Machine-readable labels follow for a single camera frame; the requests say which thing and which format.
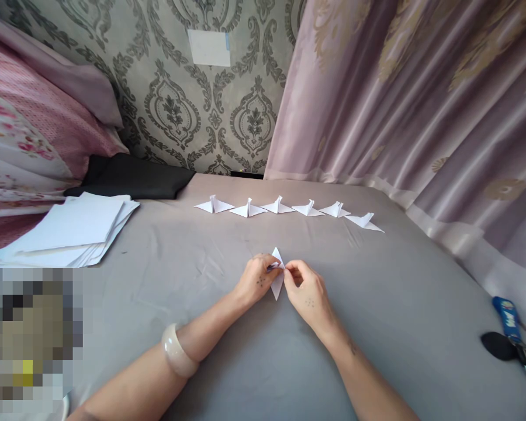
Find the mattress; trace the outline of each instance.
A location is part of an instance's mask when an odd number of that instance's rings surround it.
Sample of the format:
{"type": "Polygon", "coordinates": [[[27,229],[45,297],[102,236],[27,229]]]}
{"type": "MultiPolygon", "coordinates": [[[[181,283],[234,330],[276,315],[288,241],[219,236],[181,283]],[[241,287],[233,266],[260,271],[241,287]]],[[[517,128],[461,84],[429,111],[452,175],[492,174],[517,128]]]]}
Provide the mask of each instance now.
{"type": "MultiPolygon", "coordinates": [[[[423,420],[526,420],[526,374],[479,336],[500,331],[489,295],[388,197],[372,188],[196,174],[175,201],[141,201],[103,262],[82,276],[84,347],[78,405],[159,341],[231,291],[246,261],[277,247],[326,282],[354,341],[423,420]],[[335,201],[346,218],[265,213],[242,218],[193,206],[216,194],[235,206],[335,201]]],[[[326,349],[286,291],[272,292],[226,332],[171,405],[174,420],[354,420],[326,349]]]]}

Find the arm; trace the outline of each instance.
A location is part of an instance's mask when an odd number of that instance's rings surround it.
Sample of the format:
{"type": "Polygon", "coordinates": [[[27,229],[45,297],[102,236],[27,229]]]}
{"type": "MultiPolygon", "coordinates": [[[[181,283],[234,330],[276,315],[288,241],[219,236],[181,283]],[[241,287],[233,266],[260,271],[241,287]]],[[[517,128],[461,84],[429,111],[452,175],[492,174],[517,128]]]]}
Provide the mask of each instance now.
{"type": "Polygon", "coordinates": [[[285,287],[292,305],[335,361],[358,419],[417,421],[413,410],[343,329],[329,304],[323,278],[304,261],[293,260],[286,265],[285,287]]]}
{"type": "MultiPolygon", "coordinates": [[[[265,295],[281,272],[276,268],[267,273],[267,266],[275,261],[278,260],[270,254],[255,256],[231,293],[177,331],[179,343],[189,358],[204,360],[232,323],[265,295]]],[[[157,421],[186,383],[186,378],[174,373],[158,343],[93,394],[68,419],[157,421]]]]}

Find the black fabric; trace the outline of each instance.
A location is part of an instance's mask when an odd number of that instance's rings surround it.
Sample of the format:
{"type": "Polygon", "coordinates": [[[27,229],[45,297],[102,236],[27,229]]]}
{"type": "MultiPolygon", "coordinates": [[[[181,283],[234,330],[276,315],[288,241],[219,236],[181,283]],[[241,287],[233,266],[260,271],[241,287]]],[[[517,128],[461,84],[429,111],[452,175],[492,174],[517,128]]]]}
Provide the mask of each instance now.
{"type": "Polygon", "coordinates": [[[81,185],[88,185],[97,180],[101,173],[105,170],[105,168],[107,168],[107,165],[110,161],[111,158],[109,157],[91,155],[88,163],[88,172],[86,172],[86,175],[82,180],[81,185]]]}
{"type": "Polygon", "coordinates": [[[143,161],[124,153],[111,158],[92,155],[82,184],[66,190],[64,195],[88,192],[102,196],[128,194],[133,199],[175,199],[194,175],[186,168],[143,161]]]}

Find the wallpaper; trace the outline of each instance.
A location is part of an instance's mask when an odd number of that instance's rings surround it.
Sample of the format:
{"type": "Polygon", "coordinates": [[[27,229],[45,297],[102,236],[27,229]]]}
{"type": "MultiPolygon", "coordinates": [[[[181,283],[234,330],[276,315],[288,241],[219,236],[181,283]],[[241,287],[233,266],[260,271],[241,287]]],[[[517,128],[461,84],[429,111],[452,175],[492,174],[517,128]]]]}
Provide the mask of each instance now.
{"type": "Polygon", "coordinates": [[[306,0],[3,0],[0,18],[110,80],[130,151],[199,172],[263,173],[306,0]],[[228,32],[231,67],[187,29],[228,32]]]}

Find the curtain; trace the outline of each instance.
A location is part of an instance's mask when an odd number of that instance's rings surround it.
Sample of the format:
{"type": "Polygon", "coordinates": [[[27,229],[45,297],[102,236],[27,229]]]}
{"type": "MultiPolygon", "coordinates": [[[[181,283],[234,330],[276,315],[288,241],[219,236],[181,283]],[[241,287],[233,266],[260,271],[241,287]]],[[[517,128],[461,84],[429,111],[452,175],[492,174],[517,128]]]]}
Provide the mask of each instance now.
{"type": "Polygon", "coordinates": [[[526,327],[526,0],[309,0],[265,178],[385,192],[526,327]]]}

